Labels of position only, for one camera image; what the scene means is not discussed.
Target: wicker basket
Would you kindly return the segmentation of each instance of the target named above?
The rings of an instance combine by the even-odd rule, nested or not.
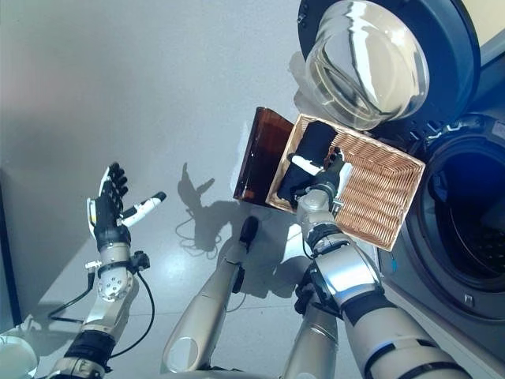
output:
[[[340,148],[346,162],[353,165],[340,197],[343,206],[335,218],[337,225],[348,235],[391,251],[425,164],[345,126],[300,114],[271,183],[267,203],[295,212],[289,201],[277,197],[277,189],[290,165],[287,156],[296,151],[307,125],[312,121],[325,122],[338,132],[331,143],[331,151],[334,147]]]

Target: wire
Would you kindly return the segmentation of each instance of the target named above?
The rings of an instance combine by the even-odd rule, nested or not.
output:
[[[124,353],[126,353],[127,351],[130,351],[132,350],[136,345],[138,345],[140,342],[142,342],[142,340],[145,338],[145,336],[151,331],[151,327],[152,327],[152,323],[154,322],[155,320],[155,300],[152,298],[152,293],[151,293],[151,288],[149,288],[149,285],[148,285],[148,282],[145,281],[144,277],[140,274],[140,272],[137,273],[137,275],[139,276],[139,279],[142,281],[142,283],[144,284],[145,286],[145,289],[146,291],[148,292],[148,295],[149,295],[149,300],[151,301],[151,320],[149,321],[149,326],[148,328],[146,329],[146,331],[144,332],[144,334],[132,345],[130,345],[129,347],[127,347],[125,350],[123,351],[120,351],[116,354],[112,354],[110,356],[110,358],[116,358],[118,357],[119,355],[123,355]]]
[[[314,260],[314,257],[311,257],[310,255],[307,254],[307,250],[305,250],[305,241],[303,240],[303,237],[301,238],[301,247],[303,248],[303,252],[305,256],[310,259],[311,261]]]
[[[232,310],[227,310],[226,313],[232,313],[236,310],[238,310],[244,303],[245,303],[245,297],[247,296],[247,294],[244,294],[244,297],[242,298],[242,300],[240,301],[240,304],[238,304],[235,308],[233,308]]]
[[[93,282],[94,281],[95,281],[95,273],[89,272],[88,273],[88,288],[86,289],[86,291],[84,291],[82,294],[77,296],[74,300],[70,300],[69,302],[67,302],[66,304],[63,304],[62,306],[60,306],[56,310],[53,310],[52,312],[50,312],[47,315],[47,317],[50,320],[54,320],[54,321],[64,321],[64,322],[73,322],[76,324],[83,324],[84,320],[78,320],[76,318],[57,317],[57,316],[55,316],[55,314],[62,312],[64,309],[68,308],[69,306],[73,306],[76,302],[79,302],[82,298],[84,298],[84,296],[89,294],[89,292],[93,289]]]
[[[188,222],[190,222],[190,221],[192,221],[192,220],[194,220],[194,218],[191,216],[189,219],[187,219],[187,220],[186,220],[186,221],[184,221],[183,223],[178,224],[178,225],[175,227],[175,234],[176,234],[178,237],[180,237],[180,238],[182,238],[182,239],[184,239],[184,240],[194,241],[194,240],[195,240],[194,238],[191,238],[191,237],[186,237],[185,235],[183,235],[183,234],[179,231],[179,229],[180,229],[181,227],[184,227],[184,226],[185,226]]]

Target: black cloth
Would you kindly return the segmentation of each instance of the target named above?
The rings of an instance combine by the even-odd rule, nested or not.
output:
[[[297,147],[295,155],[311,160],[314,164],[323,166],[324,158],[328,154],[331,142],[337,132],[328,124],[321,121],[310,122]],[[295,164],[290,164],[281,185],[277,190],[277,196],[294,204],[294,194],[312,184],[313,176],[303,171]]]

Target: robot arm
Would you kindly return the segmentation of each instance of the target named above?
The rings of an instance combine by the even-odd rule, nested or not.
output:
[[[88,225],[96,239],[100,261],[88,264],[87,268],[98,269],[98,295],[79,334],[48,376],[50,379],[104,377],[109,370],[107,361],[137,295],[134,274],[149,267],[147,255],[142,252],[131,255],[128,227],[141,220],[166,195],[157,193],[123,212],[122,197],[128,191],[124,173],[117,163],[110,165],[100,183],[99,196],[88,199]]]
[[[297,199],[297,220],[313,253],[306,276],[320,300],[313,305],[344,320],[361,375],[468,379],[406,311],[386,299],[373,262],[335,224],[330,199],[336,179],[329,178],[316,177],[316,185]]]

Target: metal screw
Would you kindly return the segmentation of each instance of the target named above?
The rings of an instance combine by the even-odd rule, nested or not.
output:
[[[472,295],[465,294],[465,296],[464,296],[463,299],[465,300],[465,304],[467,306],[473,307],[475,305],[475,302],[473,300],[473,296]]]

